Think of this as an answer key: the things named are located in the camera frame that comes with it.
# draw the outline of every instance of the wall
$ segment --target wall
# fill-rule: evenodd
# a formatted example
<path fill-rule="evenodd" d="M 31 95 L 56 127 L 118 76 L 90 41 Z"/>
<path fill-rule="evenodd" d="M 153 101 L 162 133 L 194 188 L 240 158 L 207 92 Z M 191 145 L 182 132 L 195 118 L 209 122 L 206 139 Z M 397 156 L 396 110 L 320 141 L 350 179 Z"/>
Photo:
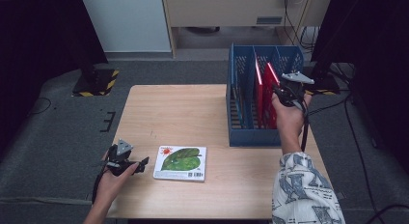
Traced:
<path fill-rule="evenodd" d="M 105 52 L 171 52 L 162 0 L 83 0 Z"/>

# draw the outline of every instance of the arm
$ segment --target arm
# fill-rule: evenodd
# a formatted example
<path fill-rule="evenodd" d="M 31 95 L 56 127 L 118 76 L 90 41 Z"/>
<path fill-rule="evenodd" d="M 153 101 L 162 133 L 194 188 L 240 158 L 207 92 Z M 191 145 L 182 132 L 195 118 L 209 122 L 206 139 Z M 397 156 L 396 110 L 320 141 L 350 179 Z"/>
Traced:
<path fill-rule="evenodd" d="M 304 95 L 307 107 L 311 102 L 311 98 L 310 95 Z M 272 102 L 277 112 L 277 129 L 280 132 L 283 154 L 301 152 L 298 136 L 304 124 L 302 111 L 295 106 L 283 106 L 276 94 L 273 94 Z"/>
<path fill-rule="evenodd" d="M 137 167 L 138 163 L 132 164 L 118 177 L 109 170 L 103 174 L 98 185 L 95 202 L 85 218 L 84 224 L 103 223 L 112 202 Z"/>

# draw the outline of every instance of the magazine rack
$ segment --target magazine rack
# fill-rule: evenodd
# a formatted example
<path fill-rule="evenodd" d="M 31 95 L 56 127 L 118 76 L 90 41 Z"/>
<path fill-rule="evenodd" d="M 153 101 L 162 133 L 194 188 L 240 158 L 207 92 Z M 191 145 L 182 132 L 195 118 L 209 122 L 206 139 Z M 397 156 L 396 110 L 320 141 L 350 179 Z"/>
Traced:
<path fill-rule="evenodd" d="M 304 56 L 293 45 L 233 44 L 230 49 L 226 105 L 231 147 L 280 148 L 278 130 L 257 125 L 256 63 L 262 76 L 268 62 L 281 80 L 283 73 L 303 72 Z"/>

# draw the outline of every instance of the wooden table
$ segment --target wooden table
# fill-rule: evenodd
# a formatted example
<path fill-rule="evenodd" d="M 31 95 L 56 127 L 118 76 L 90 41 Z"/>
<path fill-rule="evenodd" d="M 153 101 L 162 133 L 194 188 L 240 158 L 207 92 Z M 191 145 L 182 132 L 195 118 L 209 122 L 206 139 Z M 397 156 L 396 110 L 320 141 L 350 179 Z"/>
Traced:
<path fill-rule="evenodd" d="M 142 85 L 131 88 L 114 143 L 134 146 L 130 160 L 150 156 L 114 201 L 108 217 L 270 219 L 281 149 L 229 146 L 226 85 Z M 207 147 L 204 182 L 153 178 L 161 145 Z M 313 134 L 306 153 L 328 178 Z"/>

